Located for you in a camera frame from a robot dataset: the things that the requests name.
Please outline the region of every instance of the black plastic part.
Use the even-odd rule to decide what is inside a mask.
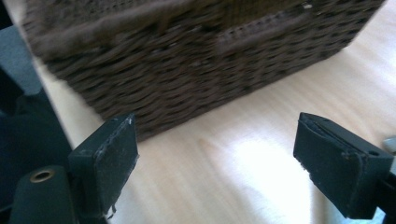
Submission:
[[[382,224],[396,224],[396,218],[385,215]]]
[[[82,217],[102,217],[120,197],[138,158],[134,116],[107,121],[70,155]]]
[[[14,115],[17,108],[17,99],[22,95],[21,87],[0,67],[0,110],[9,116]]]
[[[376,187],[389,175],[393,156],[328,119],[305,113],[293,155],[345,217],[373,218]]]
[[[11,25],[12,21],[7,13],[6,7],[4,6],[3,1],[0,1],[0,30]]]
[[[9,224],[25,223],[78,223],[62,166],[43,167],[21,178]]]
[[[376,203],[387,214],[388,222],[396,223],[396,176],[389,174],[378,183]]]

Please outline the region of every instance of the black object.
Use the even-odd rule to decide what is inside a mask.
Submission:
[[[7,10],[3,4],[3,1],[0,1],[0,30],[12,25],[11,18],[9,17]]]
[[[120,197],[137,160],[134,117],[119,116],[88,137],[69,155],[84,217],[101,217]]]
[[[9,223],[78,223],[66,170],[47,166],[24,176],[18,183]]]
[[[22,95],[21,87],[0,67],[0,110],[7,115],[14,115],[17,99]]]
[[[302,113],[294,157],[314,184],[349,218],[371,219],[379,206],[395,217],[393,156],[338,124]]]
[[[21,179],[10,224],[106,223],[138,158],[134,116],[107,121],[68,158],[68,175],[50,166]]]
[[[0,223],[9,218],[18,181],[48,165],[68,169],[72,151],[44,91],[16,105],[13,116],[0,117]]]

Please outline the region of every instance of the wicker basket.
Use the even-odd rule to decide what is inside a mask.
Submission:
[[[138,139],[324,60],[382,0],[27,0],[32,52]]]

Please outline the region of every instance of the light wood surface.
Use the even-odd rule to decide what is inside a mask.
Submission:
[[[7,0],[14,21],[21,0]],[[396,134],[396,0],[342,52],[139,144],[112,223],[333,223],[340,216],[292,157],[300,112],[381,147]],[[101,120],[35,67],[75,147]]]

